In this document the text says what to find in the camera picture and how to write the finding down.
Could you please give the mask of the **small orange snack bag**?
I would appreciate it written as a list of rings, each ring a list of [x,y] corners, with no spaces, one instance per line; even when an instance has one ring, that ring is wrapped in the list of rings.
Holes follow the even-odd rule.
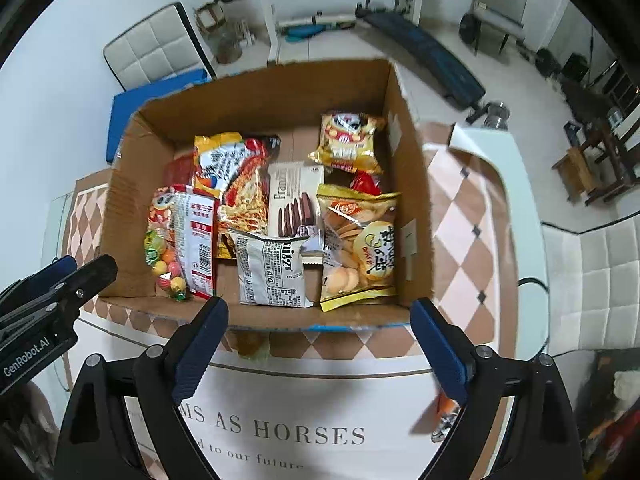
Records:
[[[431,440],[434,443],[442,442],[446,439],[450,429],[454,426],[460,406],[457,401],[450,399],[443,391],[437,398],[436,404],[436,427],[431,433]]]

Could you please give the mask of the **green gumball candy bag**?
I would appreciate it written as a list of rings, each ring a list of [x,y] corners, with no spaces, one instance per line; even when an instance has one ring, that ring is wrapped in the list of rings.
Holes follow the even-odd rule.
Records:
[[[172,300],[187,300],[188,284],[170,240],[155,230],[149,230],[145,233],[143,248],[155,285]]]

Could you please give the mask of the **orange panda snack bag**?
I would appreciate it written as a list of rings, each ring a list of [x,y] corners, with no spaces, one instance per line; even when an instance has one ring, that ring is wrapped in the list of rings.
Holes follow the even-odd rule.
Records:
[[[148,229],[167,231],[171,222],[175,189],[172,186],[158,188],[152,197],[148,212]]]

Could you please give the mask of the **orange jelly cup pack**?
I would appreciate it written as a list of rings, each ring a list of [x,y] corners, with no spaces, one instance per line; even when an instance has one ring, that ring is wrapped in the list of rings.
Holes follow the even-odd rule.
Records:
[[[270,357],[269,334],[252,330],[230,330],[229,344],[241,358],[253,362],[264,362]]]

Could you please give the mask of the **white red long packet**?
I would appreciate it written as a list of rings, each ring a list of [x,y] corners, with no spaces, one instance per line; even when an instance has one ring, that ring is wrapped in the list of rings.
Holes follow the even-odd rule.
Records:
[[[216,294],[218,200],[199,188],[172,188],[175,251],[188,291],[200,298]]]

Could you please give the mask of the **dark red snack packet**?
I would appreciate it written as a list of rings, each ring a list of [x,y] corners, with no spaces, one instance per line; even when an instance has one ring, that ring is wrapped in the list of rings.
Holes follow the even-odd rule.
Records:
[[[192,185],[194,182],[194,155],[187,151],[176,156],[163,169],[163,186]]]

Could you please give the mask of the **grey white snack packet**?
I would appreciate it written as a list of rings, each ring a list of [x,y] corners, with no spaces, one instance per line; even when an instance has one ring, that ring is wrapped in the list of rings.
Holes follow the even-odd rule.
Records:
[[[303,244],[308,237],[270,237],[230,229],[238,267],[240,303],[310,308]]]

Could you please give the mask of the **yellow instant noodle packet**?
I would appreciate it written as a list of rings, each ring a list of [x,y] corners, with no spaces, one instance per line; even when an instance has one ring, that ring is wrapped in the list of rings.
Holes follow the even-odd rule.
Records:
[[[280,150],[278,136],[237,132],[196,136],[194,188],[218,200],[217,257],[235,257],[230,229],[265,234],[268,228],[268,167]]]

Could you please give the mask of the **white chocolate wafer packet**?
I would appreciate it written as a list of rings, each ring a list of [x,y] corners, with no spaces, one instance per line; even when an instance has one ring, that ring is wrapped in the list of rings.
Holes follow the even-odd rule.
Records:
[[[319,257],[324,247],[317,200],[324,168],[306,162],[274,162],[268,167],[268,228],[271,237],[303,237],[304,257]]]

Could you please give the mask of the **yellow egg biscuit bag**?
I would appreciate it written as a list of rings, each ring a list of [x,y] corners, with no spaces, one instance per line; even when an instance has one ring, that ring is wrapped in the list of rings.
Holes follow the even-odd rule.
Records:
[[[322,311],[394,296],[399,195],[322,184],[317,200],[324,231]]]

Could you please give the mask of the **small red snack packet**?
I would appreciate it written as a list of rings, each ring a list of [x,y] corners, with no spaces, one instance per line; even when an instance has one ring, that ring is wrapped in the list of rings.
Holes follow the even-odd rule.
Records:
[[[357,171],[350,182],[349,187],[358,192],[379,196],[382,194],[381,178],[378,174],[368,174],[365,171]]]

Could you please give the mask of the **yellow panda snack bag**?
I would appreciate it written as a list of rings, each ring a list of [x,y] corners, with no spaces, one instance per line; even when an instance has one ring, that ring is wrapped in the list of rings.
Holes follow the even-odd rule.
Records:
[[[375,136],[386,127],[382,117],[359,113],[328,113],[321,117],[319,143],[308,158],[350,174],[380,174]]]

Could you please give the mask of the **open cardboard box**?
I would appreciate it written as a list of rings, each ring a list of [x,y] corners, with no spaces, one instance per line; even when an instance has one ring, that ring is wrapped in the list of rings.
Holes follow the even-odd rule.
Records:
[[[385,60],[276,65],[144,104],[108,186],[104,300],[248,330],[405,323],[433,290],[430,189]]]

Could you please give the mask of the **dark wooden chair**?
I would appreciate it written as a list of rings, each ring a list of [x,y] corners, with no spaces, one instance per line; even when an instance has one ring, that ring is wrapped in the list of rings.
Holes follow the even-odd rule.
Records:
[[[639,184],[639,177],[636,175],[636,169],[639,167],[639,144],[634,144],[632,148],[626,147],[626,142],[638,132],[638,120],[622,136],[618,136],[605,122],[587,126],[586,142],[580,149],[583,151],[585,148],[597,148],[602,145],[602,154],[596,159],[596,163],[600,164],[607,159],[612,166],[614,180],[612,183],[589,191],[586,206],[598,200],[611,203],[614,198]]]

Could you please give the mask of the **grey folding chair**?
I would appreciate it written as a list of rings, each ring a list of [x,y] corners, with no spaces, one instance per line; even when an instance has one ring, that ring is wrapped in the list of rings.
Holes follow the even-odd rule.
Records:
[[[462,16],[459,24],[460,39],[477,52],[482,27],[488,25],[502,35],[498,50],[502,53],[511,38],[516,41],[525,38],[526,3],[527,0],[472,0],[469,12]]]

